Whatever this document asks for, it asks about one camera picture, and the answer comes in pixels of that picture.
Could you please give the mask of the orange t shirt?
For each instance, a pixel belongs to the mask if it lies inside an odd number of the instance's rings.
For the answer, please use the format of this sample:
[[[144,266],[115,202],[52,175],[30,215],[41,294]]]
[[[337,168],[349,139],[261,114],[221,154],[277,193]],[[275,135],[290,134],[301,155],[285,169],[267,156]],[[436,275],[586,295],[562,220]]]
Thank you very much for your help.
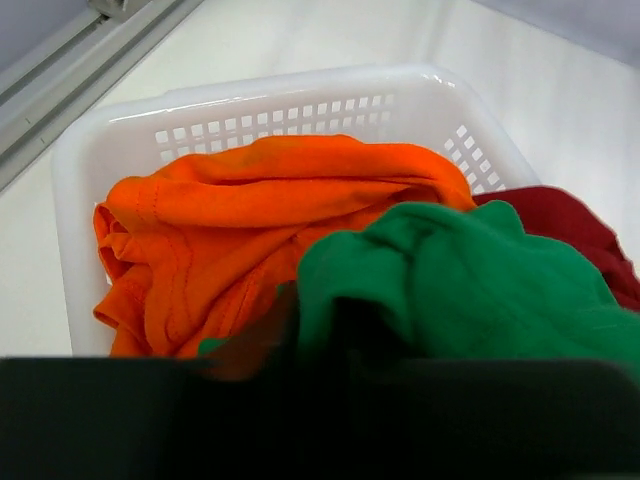
[[[95,207],[111,286],[94,315],[114,330],[115,357],[193,357],[260,317],[316,241],[405,201],[474,207],[463,174],[411,144],[271,136],[183,156]]]

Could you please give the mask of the green t shirt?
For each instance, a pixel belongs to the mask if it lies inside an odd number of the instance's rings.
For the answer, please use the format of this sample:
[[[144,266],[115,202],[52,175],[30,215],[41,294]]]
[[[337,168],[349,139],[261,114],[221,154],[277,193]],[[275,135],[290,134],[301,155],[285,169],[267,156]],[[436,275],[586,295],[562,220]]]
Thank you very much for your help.
[[[562,241],[509,204],[398,204],[362,230],[304,232],[300,361],[599,360],[639,373],[639,316]]]

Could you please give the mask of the red t shirt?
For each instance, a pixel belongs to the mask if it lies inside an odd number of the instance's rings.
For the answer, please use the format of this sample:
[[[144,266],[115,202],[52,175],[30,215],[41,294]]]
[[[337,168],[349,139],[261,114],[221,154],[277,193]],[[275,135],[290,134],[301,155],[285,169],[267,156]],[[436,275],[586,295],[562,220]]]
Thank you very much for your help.
[[[518,213],[527,233],[565,242],[585,256],[601,273],[619,305],[639,310],[639,279],[623,252],[617,234],[592,210],[568,192],[549,186],[530,186],[483,193],[480,206],[500,200]]]

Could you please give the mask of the white plastic basket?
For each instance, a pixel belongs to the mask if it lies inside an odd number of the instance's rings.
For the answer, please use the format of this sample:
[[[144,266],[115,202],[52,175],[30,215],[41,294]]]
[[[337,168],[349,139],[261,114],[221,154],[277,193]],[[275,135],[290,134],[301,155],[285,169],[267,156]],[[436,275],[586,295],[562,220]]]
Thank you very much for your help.
[[[60,136],[51,162],[73,353],[105,356],[113,341],[113,331],[92,314],[109,284],[92,217],[119,180],[268,135],[338,133],[429,148],[454,163],[477,194],[539,181],[480,96],[459,76],[428,64],[277,75],[92,110]]]

